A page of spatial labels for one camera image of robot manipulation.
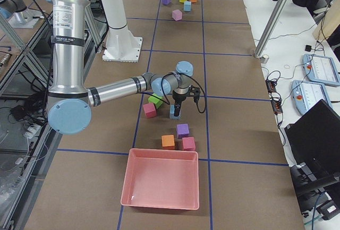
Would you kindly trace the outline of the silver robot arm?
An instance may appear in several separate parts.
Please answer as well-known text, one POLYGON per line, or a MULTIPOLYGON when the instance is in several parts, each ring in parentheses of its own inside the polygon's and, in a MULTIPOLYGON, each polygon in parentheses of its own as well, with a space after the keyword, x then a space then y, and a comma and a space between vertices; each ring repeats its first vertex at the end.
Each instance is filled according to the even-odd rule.
MULTIPOLYGON (((103 59, 137 62, 142 38, 128 29, 122 0, 101 0, 109 27, 103 59)), ((101 87, 84 86, 84 22, 90 0, 51 0, 53 4, 53 84, 48 90, 49 125, 61 134, 76 134, 90 123, 91 109, 109 100, 152 90, 172 94, 175 114, 189 96, 193 65, 186 61, 165 75, 144 73, 101 87)))
POLYGON ((1 0, 1 15, 13 28, 33 29, 41 12, 29 9, 23 0, 1 0))

